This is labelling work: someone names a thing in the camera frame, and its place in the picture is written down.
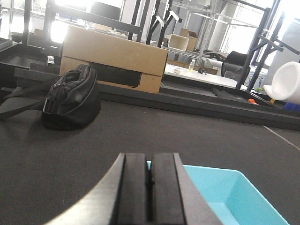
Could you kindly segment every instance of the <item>white table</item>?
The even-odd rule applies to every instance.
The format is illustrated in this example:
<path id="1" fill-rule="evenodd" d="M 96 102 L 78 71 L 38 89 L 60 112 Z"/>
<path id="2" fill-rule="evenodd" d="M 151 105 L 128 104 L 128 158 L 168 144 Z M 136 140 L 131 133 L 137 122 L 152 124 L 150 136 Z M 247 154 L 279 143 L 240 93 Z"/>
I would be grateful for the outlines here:
<path id="1" fill-rule="evenodd" d="M 176 77 L 181 77 L 181 78 L 186 78 L 186 79 L 194 80 L 194 81 L 216 84 L 216 85 L 229 87 L 229 88 L 235 88 L 236 84 L 237 84 L 237 82 L 235 80 L 230 79 L 230 78 L 213 75 L 213 74 L 205 74 L 205 73 L 200 74 L 195 70 L 189 71 L 186 68 L 177 67 L 177 66 L 173 66 L 170 64 L 166 65 L 165 74 L 171 75 L 171 76 L 176 76 Z"/>

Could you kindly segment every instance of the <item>black bag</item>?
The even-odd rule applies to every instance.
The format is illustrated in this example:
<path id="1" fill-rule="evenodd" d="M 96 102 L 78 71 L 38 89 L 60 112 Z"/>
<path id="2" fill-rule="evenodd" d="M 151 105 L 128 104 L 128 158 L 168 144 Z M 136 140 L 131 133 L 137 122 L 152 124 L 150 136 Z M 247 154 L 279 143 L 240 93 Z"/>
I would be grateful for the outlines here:
<path id="1" fill-rule="evenodd" d="M 29 87 L 5 97 L 24 97 L 42 90 L 53 81 L 38 87 Z M 41 110 L 42 123 L 54 130 L 73 130 L 90 124 L 101 110 L 97 73 L 88 65 L 80 65 L 59 77 L 42 101 L 12 110 L 0 110 L 0 119 L 8 118 L 28 109 Z"/>

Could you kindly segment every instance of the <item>gray carpet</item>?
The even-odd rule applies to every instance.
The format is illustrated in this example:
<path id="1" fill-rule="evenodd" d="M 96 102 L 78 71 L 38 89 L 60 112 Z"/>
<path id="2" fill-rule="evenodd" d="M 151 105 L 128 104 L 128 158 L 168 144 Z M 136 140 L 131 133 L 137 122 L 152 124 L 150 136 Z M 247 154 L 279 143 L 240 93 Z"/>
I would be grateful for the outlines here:
<path id="1" fill-rule="evenodd" d="M 272 130 L 299 146 L 300 132 Z M 0 121 L 0 224 L 42 224 L 86 194 L 119 152 L 179 152 L 187 165 L 239 170 L 300 223 L 300 151 L 262 126 L 102 102 L 83 130 L 45 129 L 40 112 Z"/>

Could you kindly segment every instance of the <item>plastic bottle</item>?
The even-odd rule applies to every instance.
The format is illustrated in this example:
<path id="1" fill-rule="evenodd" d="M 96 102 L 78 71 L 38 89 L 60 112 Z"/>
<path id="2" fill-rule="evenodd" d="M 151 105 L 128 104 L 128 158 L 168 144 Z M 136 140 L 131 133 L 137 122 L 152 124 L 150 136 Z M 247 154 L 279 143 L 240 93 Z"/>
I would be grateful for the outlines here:
<path id="1" fill-rule="evenodd" d="M 195 60 L 192 60 L 191 63 L 189 64 L 188 71 L 192 72 L 194 70 L 195 66 Z"/>

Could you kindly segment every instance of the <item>light blue tray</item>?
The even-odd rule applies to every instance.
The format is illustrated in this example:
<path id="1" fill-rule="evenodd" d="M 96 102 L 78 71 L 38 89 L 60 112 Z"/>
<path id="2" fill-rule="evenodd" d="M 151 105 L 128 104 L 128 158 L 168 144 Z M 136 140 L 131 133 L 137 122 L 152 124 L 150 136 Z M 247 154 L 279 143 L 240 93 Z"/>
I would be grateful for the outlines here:
<path id="1" fill-rule="evenodd" d="M 241 172 L 184 167 L 224 225 L 289 225 Z"/>

